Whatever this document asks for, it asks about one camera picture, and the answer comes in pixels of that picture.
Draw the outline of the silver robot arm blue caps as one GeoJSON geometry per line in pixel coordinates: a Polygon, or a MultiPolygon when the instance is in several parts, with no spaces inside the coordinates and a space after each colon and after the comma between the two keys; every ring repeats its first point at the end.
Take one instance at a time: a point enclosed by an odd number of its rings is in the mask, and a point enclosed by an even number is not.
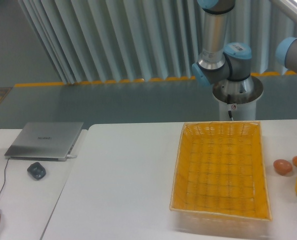
{"type": "MultiPolygon", "coordinates": [[[[205,12],[202,51],[191,69],[203,86],[213,85],[212,94],[219,104],[220,121],[252,121],[257,101],[264,87],[251,76],[251,48],[241,42],[224,45],[228,13],[235,0],[197,0],[205,12]]],[[[296,0],[271,0],[288,17],[297,22],[296,0]]],[[[297,74],[297,38],[287,37],[275,51],[279,64],[297,74]]]]}

